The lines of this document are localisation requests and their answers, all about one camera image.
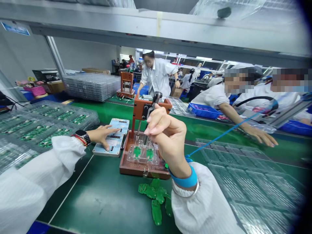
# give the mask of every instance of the sign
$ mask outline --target sign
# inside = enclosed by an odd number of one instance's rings
[[[9,31],[9,32],[14,32],[14,33],[18,33],[18,34],[22,34],[22,35],[26,35],[26,36],[30,36],[27,28],[25,27],[20,27],[20,26],[17,26],[17,25],[8,25],[4,22],[1,22],[4,29],[6,31]]]

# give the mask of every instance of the overhead shelf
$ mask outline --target overhead shelf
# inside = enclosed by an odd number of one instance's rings
[[[0,19],[28,24],[34,34],[276,67],[308,67],[310,55],[303,24],[280,27],[44,0],[0,0]]]

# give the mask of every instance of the white cap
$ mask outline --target white cap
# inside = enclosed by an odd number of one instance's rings
[[[147,53],[149,53],[149,52],[152,52],[153,50],[143,50],[143,54],[147,54]]]
[[[222,70],[222,71],[217,71],[216,74],[217,74],[217,75],[223,75],[223,74],[224,74],[224,70]]]
[[[247,67],[254,67],[251,63],[238,63],[234,65],[231,69],[241,69],[241,68],[247,68]]]

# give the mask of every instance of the blue wristband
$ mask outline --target blue wristband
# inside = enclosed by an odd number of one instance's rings
[[[192,166],[190,166],[190,167],[192,170],[192,174],[189,178],[186,178],[186,179],[179,179],[179,178],[175,177],[169,169],[169,173],[170,173],[173,181],[176,183],[176,185],[183,187],[183,188],[190,188],[190,187],[193,187],[197,184],[196,172],[194,171],[194,168]]]

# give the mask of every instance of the ceiling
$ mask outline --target ceiling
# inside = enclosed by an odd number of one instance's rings
[[[137,9],[189,14],[198,0],[134,0]]]

